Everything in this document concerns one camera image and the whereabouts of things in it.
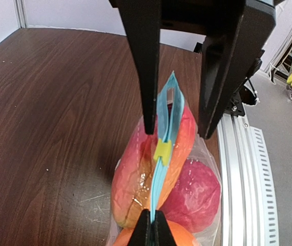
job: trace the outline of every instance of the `yellow clip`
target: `yellow clip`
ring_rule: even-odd
[[[162,157],[163,165],[168,166],[170,154],[171,154],[171,148],[172,148],[171,140],[169,140],[168,142],[162,142],[162,139],[159,138],[157,142],[155,154],[153,157],[154,160],[157,161],[159,157]]]

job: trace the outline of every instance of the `brown wooden tabletop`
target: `brown wooden tabletop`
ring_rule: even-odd
[[[198,118],[199,54],[161,46]],[[20,29],[0,44],[0,245],[104,245],[114,167],[141,116],[123,36]],[[207,141],[219,163],[216,134]]]

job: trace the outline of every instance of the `gray floor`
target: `gray floor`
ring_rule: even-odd
[[[280,246],[292,245],[292,101],[285,88],[261,74],[252,82],[260,103],[246,107],[249,123],[262,129],[274,176]]]

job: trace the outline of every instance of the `yellow tape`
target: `yellow tape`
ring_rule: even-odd
[[[168,142],[163,142],[161,138],[158,139],[155,154],[154,154],[154,160],[157,161],[159,157],[162,157],[162,162],[164,166],[169,165],[169,159],[171,154],[171,140]]]

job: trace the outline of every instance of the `wooden table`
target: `wooden table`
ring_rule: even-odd
[[[161,46],[196,117],[201,56]],[[0,44],[0,245],[103,245],[114,167],[141,116],[123,36],[20,29]],[[207,142],[219,163],[217,137]]]

